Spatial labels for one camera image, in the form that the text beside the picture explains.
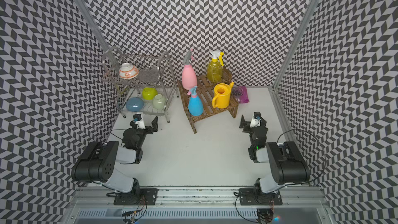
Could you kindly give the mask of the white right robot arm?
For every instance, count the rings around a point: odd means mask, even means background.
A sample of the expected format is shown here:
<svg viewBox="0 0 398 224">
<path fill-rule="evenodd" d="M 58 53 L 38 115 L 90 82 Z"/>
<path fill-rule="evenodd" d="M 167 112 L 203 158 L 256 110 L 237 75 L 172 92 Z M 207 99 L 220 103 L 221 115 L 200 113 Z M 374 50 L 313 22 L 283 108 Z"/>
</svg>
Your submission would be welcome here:
<svg viewBox="0 0 398 224">
<path fill-rule="evenodd" d="M 239 189 L 241 205 L 281 205 L 279 191 L 282 188 L 310 181 L 310 169 L 295 142 L 267 141 L 268 128 L 261 113 L 255 112 L 250 121 L 241 117 L 239 128 L 249 134 L 249 158 L 270 167 L 270 172 L 258 178 L 252 189 Z"/>
</svg>

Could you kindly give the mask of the yellow transparent spray bottle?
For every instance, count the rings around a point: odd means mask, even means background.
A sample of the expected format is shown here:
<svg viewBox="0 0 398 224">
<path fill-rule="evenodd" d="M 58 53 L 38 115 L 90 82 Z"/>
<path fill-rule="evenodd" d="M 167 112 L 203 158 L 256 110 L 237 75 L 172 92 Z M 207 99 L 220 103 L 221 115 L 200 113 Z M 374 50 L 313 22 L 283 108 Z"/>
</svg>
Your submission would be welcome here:
<svg viewBox="0 0 398 224">
<path fill-rule="evenodd" d="M 207 65 L 206 75 L 207 79 L 211 83 L 217 84 L 222 81 L 224 53 L 219 50 L 214 50 L 210 54 L 211 54 L 211 62 Z"/>
</svg>

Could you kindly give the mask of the blue spray bottle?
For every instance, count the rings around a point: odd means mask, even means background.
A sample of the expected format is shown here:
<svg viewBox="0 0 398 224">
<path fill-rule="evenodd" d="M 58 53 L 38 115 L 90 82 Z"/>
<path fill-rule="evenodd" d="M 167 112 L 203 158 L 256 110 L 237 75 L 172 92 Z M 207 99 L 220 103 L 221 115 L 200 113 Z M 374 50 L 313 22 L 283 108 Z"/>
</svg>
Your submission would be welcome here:
<svg viewBox="0 0 398 224">
<path fill-rule="evenodd" d="M 187 93 L 187 95 L 190 96 L 188 110 L 192 116 L 200 116 L 204 112 L 203 103 L 198 96 L 197 88 L 197 86 L 194 86 Z"/>
</svg>

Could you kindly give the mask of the pink spray bottle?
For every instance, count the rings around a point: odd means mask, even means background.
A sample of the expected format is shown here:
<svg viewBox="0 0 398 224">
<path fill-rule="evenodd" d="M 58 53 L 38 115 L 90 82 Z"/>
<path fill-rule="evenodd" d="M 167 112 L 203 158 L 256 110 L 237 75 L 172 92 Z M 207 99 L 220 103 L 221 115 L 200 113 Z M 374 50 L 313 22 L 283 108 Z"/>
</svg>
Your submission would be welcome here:
<svg viewBox="0 0 398 224">
<path fill-rule="evenodd" d="M 193 60 L 193 49 L 191 48 L 183 58 L 183 71 L 181 76 L 181 83 L 184 89 L 190 90 L 191 88 L 197 86 L 197 75 L 191 65 L 191 60 Z"/>
</svg>

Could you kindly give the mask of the yellow watering can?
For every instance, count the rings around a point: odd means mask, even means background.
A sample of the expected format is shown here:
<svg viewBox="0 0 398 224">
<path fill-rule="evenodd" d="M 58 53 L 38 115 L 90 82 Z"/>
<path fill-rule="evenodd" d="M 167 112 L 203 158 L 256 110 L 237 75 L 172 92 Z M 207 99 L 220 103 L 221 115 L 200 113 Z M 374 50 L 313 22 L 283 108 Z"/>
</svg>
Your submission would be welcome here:
<svg viewBox="0 0 398 224">
<path fill-rule="evenodd" d="M 215 95 L 212 99 L 213 108 L 224 109 L 229 106 L 233 86 L 234 82 L 231 82 L 229 85 L 220 83 L 215 86 L 214 88 Z"/>
</svg>

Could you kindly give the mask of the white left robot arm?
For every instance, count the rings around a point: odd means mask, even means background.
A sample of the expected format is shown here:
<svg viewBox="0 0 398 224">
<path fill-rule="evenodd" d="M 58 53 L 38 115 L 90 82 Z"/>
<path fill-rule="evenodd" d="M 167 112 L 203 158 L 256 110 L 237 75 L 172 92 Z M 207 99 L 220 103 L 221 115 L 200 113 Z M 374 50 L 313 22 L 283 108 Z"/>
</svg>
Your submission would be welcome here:
<svg viewBox="0 0 398 224">
<path fill-rule="evenodd" d="M 141 188 L 138 179 L 127 176 L 117 164 L 139 164 L 143 157 L 142 146 L 146 136 L 158 131 L 158 117 L 146 126 L 142 113 L 134 115 L 130 128 L 123 133 L 122 146 L 118 141 L 91 142 L 77 159 L 71 177 L 80 183 L 96 183 L 112 192 L 107 196 L 114 205 L 155 205 L 158 189 Z"/>
</svg>

